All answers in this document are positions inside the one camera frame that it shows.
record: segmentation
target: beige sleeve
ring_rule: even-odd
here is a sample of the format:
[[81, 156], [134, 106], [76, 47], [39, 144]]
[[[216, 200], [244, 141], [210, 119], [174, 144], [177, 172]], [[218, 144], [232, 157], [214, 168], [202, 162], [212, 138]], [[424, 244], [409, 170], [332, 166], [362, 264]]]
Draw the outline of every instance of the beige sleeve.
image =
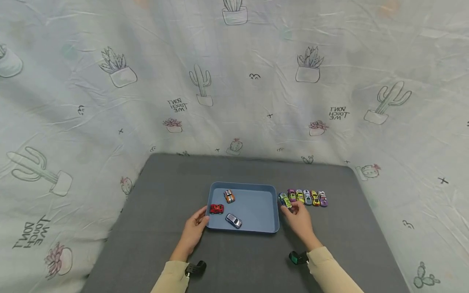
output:
[[360, 287], [341, 268], [326, 247], [308, 252], [311, 275], [324, 293], [363, 293]]
[[185, 276], [188, 263], [179, 261], [166, 262], [151, 293], [184, 293], [189, 285], [189, 278]]

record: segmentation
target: fabric backdrop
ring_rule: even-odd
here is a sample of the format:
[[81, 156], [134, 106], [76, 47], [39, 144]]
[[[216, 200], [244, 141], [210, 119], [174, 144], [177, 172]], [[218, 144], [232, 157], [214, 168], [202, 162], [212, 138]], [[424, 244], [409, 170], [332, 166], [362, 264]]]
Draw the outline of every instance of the fabric backdrop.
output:
[[165, 152], [347, 165], [409, 288], [468, 292], [468, 13], [460, 0], [2, 0], [0, 291], [80, 291]]

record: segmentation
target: left hand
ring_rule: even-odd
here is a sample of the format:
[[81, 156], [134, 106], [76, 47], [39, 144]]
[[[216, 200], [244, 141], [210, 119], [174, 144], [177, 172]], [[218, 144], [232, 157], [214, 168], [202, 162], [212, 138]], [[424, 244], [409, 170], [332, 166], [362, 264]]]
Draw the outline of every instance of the left hand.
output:
[[182, 231], [181, 239], [176, 246], [173, 254], [169, 258], [170, 261], [186, 262], [189, 255], [192, 254], [194, 248], [202, 237], [202, 232], [209, 221], [209, 216], [205, 216], [207, 206], [196, 211], [187, 221]]

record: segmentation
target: hand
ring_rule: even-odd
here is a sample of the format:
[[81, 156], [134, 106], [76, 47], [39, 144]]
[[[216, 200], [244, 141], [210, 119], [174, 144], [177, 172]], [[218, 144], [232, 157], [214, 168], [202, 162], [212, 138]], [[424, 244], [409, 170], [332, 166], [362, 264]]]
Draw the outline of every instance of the hand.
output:
[[310, 213], [303, 203], [293, 202], [291, 211], [283, 205], [280, 209], [287, 218], [287, 222], [293, 232], [303, 241], [308, 251], [323, 246], [313, 232]]
[[204, 206], [186, 221], [181, 239], [169, 258], [170, 261], [186, 262], [189, 255], [194, 252], [194, 248], [199, 243], [202, 232], [208, 224], [209, 216], [205, 216], [206, 210], [207, 206]]

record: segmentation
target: purple toy car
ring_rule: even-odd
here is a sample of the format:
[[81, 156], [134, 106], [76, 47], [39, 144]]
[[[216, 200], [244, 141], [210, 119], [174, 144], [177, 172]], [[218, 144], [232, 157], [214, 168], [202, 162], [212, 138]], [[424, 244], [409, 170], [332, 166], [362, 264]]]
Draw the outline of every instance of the purple toy car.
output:
[[319, 195], [319, 201], [321, 202], [321, 206], [325, 208], [328, 205], [327, 197], [325, 196], [325, 192], [324, 191], [319, 191], [318, 195]]
[[296, 202], [296, 193], [294, 189], [289, 189], [288, 190], [288, 198], [290, 199], [291, 203]]

